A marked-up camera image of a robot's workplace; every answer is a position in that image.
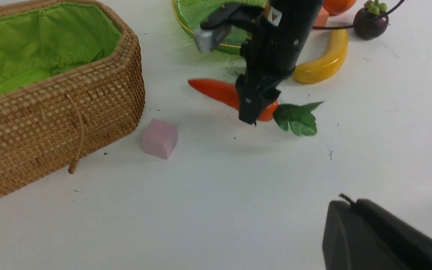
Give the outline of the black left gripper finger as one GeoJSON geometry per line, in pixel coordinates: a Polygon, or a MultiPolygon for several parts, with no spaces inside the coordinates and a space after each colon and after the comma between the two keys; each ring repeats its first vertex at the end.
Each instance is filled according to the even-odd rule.
{"type": "Polygon", "coordinates": [[[432,238],[369,199],[340,196],[326,214],[327,270],[432,270],[432,238]]]}

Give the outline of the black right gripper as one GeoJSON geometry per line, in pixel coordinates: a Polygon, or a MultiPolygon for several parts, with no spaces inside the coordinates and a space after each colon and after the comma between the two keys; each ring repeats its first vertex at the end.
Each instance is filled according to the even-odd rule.
{"type": "Polygon", "coordinates": [[[273,119],[281,94],[277,87],[292,75],[322,4],[321,0],[270,0],[260,7],[231,1],[194,29],[202,54],[218,47],[232,28],[251,34],[240,47],[245,75],[235,81],[240,121],[257,125],[273,119]]]}

